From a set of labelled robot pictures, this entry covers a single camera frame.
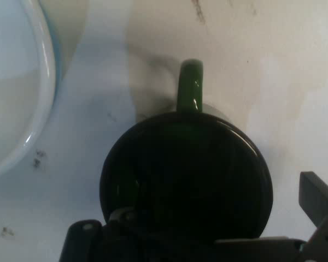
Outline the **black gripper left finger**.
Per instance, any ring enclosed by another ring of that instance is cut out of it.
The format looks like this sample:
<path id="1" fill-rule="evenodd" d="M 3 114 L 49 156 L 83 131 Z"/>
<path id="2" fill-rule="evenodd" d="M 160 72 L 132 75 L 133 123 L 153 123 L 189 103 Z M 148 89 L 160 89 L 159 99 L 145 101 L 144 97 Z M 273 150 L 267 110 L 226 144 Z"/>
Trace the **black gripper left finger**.
<path id="1" fill-rule="evenodd" d="M 155 254 L 126 226 L 134 225 L 132 207 L 115 210 L 107 224 L 89 219 L 72 224 L 59 261 L 158 261 Z"/>

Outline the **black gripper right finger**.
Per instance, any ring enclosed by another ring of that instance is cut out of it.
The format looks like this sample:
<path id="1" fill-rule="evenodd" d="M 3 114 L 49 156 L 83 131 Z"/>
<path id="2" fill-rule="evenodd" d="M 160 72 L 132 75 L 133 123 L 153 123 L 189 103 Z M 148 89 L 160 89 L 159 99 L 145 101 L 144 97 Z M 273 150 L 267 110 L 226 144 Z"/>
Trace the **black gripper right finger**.
<path id="1" fill-rule="evenodd" d="M 328 185 L 314 172 L 300 173 L 299 205 L 316 226 L 299 261 L 328 261 Z"/>

